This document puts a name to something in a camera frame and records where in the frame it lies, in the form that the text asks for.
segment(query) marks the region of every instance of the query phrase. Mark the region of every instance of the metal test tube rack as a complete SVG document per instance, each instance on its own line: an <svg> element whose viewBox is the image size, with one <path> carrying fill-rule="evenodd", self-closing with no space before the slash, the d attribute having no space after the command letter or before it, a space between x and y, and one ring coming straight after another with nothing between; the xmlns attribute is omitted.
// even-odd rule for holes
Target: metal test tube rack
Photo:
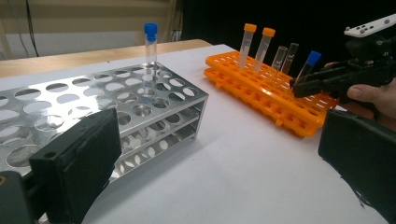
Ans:
<svg viewBox="0 0 396 224"><path fill-rule="evenodd" d="M142 82L149 73L155 85ZM110 182L196 138L208 94L160 63L0 91L0 170L26 175L29 157L80 119L118 112L122 154Z"/></svg>

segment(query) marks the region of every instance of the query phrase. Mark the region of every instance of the table surface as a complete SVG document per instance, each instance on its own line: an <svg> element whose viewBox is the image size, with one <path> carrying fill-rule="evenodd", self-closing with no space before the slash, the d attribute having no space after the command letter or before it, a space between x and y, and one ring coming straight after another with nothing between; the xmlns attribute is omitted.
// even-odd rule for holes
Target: table surface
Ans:
<svg viewBox="0 0 396 224"><path fill-rule="evenodd" d="M321 130L292 135L205 78L205 58L234 49L194 46L169 49L158 62L209 94L197 138L110 184L83 223L387 223L318 155ZM12 71L17 60L3 62L0 70L8 64L9 73L0 91L145 62L110 58L67 69L43 64L50 72L31 75Z"/></svg>
<svg viewBox="0 0 396 224"><path fill-rule="evenodd" d="M157 53L174 52L211 46L201 39L161 43ZM13 77L39 72L48 72L90 63L102 63L127 58L142 57L146 54L145 46L121 49L102 49L89 52L70 53L46 57L0 61L0 77Z"/></svg>

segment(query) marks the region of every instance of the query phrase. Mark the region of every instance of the tube cap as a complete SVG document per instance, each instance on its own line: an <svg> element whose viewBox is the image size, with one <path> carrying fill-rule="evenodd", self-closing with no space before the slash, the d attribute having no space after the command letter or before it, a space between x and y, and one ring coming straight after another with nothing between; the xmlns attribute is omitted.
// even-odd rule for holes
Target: tube cap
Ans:
<svg viewBox="0 0 396 224"><path fill-rule="evenodd" d="M308 65L311 65L311 66L315 65L315 63L317 63L319 61L320 57L321 57L321 53L311 50L311 52L309 53L309 56L308 56L308 60L307 60Z"/></svg>
<svg viewBox="0 0 396 224"><path fill-rule="evenodd" d="M249 32L256 32L257 25L251 23L245 23L244 30Z"/></svg>
<svg viewBox="0 0 396 224"><path fill-rule="evenodd" d="M264 27L264 29L262 29L262 34L263 35L268 35L270 37L274 37L275 30L272 29L272 28Z"/></svg>
<svg viewBox="0 0 396 224"><path fill-rule="evenodd" d="M145 23L145 34L146 34L146 39L149 42L154 42L157 39L157 23L155 22L146 22Z"/></svg>

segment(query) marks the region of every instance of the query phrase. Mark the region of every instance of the orange cap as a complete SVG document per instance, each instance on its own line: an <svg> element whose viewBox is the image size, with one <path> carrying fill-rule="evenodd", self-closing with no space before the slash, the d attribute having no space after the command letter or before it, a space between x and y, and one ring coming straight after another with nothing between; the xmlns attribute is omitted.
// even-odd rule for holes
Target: orange cap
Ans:
<svg viewBox="0 0 396 224"><path fill-rule="evenodd" d="M262 34L263 34L263 35L268 35L268 36L274 37L274 35L275 35L275 30L274 30L274 29L271 29L271 28L268 28L268 27L264 27L264 29L262 30Z"/></svg>
<svg viewBox="0 0 396 224"><path fill-rule="evenodd" d="M255 24L245 23L245 31L256 32L257 26Z"/></svg>

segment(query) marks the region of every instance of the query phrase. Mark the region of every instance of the blue cap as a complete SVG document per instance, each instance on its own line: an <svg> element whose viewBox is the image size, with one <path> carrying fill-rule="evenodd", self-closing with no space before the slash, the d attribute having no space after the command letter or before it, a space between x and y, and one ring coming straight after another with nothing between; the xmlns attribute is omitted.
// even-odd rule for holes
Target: blue cap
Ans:
<svg viewBox="0 0 396 224"><path fill-rule="evenodd" d="M314 66L315 63L317 63L319 61L320 57L321 57L321 53L311 50L311 52L309 53L309 56L308 56L308 60L307 60L308 65Z"/></svg>
<svg viewBox="0 0 396 224"><path fill-rule="evenodd" d="M145 34L149 42L154 42L157 38L157 23L146 22L145 23Z"/></svg>

